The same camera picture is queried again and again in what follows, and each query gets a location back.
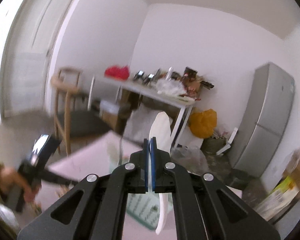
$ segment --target triangular cutout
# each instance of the triangular cutout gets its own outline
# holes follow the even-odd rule
[[[248,216],[247,212],[238,206],[227,194],[222,190],[217,190],[217,195],[226,212],[230,223],[237,223],[238,221]]]
[[[65,225],[68,225],[74,215],[75,210],[83,196],[83,190],[74,193],[66,202],[63,202],[51,213],[51,217]]]

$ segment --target silver screw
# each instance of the silver screw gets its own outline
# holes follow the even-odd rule
[[[206,173],[206,174],[204,174],[203,178],[206,181],[212,181],[213,180],[213,175],[210,174],[210,173]]]
[[[127,170],[133,170],[135,165],[133,163],[127,163],[125,166],[124,166]]]
[[[175,164],[174,163],[166,163],[166,168],[169,169],[169,170],[172,170],[175,168]]]
[[[90,174],[88,177],[87,177],[87,181],[88,182],[94,182],[97,180],[97,176],[95,174]]]

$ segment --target yellow package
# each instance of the yellow package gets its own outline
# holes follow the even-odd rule
[[[213,135],[217,126],[217,112],[209,109],[200,113],[193,113],[189,117],[189,128],[194,136],[206,139]]]

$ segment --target human hand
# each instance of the human hand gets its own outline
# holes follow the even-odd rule
[[[24,177],[22,177],[12,167],[2,167],[0,169],[0,191],[8,195],[14,185],[18,185],[24,191],[25,202],[33,202],[35,196],[39,192],[41,185],[38,185],[35,189],[31,189],[30,185]]]

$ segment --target person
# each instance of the person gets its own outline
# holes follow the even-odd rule
[[[35,196],[39,192],[41,186],[32,189],[25,178],[23,178],[14,168],[6,167],[0,163],[0,204],[4,204],[7,196],[14,185],[18,185],[24,191],[24,200],[26,203],[34,201]],[[12,239],[16,238],[15,232],[9,228],[3,221],[0,226],[11,236]]]

